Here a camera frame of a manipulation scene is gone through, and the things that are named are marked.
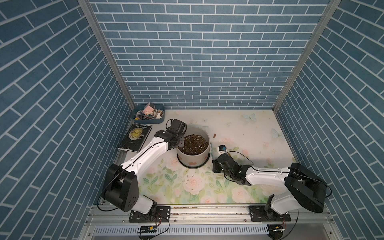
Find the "teal scrub brush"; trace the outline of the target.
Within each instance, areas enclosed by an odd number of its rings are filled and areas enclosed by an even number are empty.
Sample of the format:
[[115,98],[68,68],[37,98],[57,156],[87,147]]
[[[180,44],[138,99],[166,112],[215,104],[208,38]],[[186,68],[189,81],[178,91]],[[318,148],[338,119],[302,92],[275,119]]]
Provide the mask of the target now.
[[209,150],[210,158],[211,158],[211,160],[214,160],[215,159],[215,157],[214,157],[214,148],[213,148],[212,143],[209,143],[209,147],[210,147],[210,150]]

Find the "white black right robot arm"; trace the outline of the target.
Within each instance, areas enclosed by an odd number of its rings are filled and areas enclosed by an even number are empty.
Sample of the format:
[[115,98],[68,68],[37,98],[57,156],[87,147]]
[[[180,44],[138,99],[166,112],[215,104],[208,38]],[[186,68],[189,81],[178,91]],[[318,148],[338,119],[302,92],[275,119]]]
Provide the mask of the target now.
[[313,213],[324,210],[328,185],[299,163],[280,169],[256,168],[239,165],[228,153],[223,153],[213,160],[213,172],[223,173],[241,186],[268,185],[283,189],[281,194],[269,196],[265,206],[268,213],[283,215],[300,208]]

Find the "white ceramic pot with soil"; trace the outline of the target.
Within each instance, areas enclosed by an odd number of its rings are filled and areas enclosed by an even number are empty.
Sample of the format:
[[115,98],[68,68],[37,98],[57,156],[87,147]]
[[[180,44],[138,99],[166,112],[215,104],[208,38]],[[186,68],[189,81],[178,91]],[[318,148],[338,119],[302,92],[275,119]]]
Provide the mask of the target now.
[[192,126],[188,127],[184,135],[185,145],[177,148],[177,154],[196,156],[208,154],[210,147],[210,138],[202,128]]

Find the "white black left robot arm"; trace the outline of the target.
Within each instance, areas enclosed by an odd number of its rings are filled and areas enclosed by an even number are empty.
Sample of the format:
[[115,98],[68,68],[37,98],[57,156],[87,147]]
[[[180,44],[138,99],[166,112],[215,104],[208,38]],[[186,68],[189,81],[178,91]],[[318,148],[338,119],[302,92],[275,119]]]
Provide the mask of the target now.
[[134,157],[121,165],[111,165],[107,169],[100,197],[123,212],[132,210],[153,215],[157,203],[140,194],[138,180],[161,155],[184,144],[186,130],[184,122],[173,119],[166,130],[156,132],[150,143]]

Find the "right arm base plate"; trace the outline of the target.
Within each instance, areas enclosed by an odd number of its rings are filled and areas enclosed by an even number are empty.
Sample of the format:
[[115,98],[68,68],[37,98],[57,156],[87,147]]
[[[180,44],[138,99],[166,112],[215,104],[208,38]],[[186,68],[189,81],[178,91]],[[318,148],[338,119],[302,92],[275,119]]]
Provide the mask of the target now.
[[290,222],[291,216],[289,213],[283,215],[272,210],[272,200],[275,195],[270,195],[265,205],[249,206],[250,218],[252,222]]

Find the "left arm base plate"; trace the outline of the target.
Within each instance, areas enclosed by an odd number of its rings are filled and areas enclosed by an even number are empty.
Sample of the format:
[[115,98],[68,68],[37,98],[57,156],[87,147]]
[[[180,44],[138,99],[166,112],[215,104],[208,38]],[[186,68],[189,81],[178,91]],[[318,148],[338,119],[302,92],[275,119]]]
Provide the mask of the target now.
[[170,206],[156,206],[152,208],[147,214],[138,211],[131,211],[129,222],[130,223],[160,223],[168,222],[170,219],[171,207]]

